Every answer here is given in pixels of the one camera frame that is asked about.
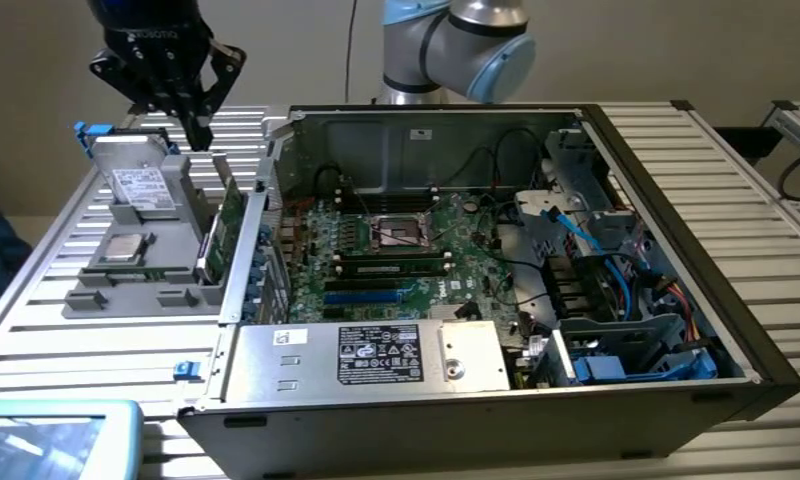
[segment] green circuit board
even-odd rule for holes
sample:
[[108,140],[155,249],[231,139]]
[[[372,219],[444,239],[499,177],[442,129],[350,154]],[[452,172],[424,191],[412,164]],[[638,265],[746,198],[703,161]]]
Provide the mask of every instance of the green circuit board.
[[[467,202],[479,205],[480,198],[454,194],[431,211],[418,214],[426,225],[426,236],[431,239],[426,247],[400,241],[392,246],[380,246],[382,235],[374,233],[379,230],[374,227],[375,218],[410,221],[412,214],[342,214],[328,202],[318,202],[296,215],[288,215],[283,224],[287,225],[283,229],[283,244],[287,243],[283,251],[287,251],[292,284],[291,323],[447,319],[455,318],[456,308],[474,301],[483,318],[494,320],[499,332],[508,336],[511,322],[516,320],[516,307],[499,303],[491,290],[510,270],[472,243],[472,233],[478,230],[486,208],[468,213],[463,209]],[[488,219],[483,219],[482,224],[488,231]],[[334,255],[339,251],[352,257],[450,251],[450,259],[438,262],[439,265],[450,263],[450,268],[444,276],[396,279],[404,291],[399,303],[324,305],[326,282],[336,280],[338,276]],[[484,292],[484,277],[490,280],[490,292]],[[499,298],[504,302],[515,302],[512,290],[502,292]],[[332,312],[331,318],[326,318],[327,311]]]

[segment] tablet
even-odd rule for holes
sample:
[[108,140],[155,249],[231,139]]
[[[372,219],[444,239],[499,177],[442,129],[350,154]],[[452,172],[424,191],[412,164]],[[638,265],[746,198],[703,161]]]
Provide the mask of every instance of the tablet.
[[141,438],[136,402],[0,400],[0,480],[135,479]]

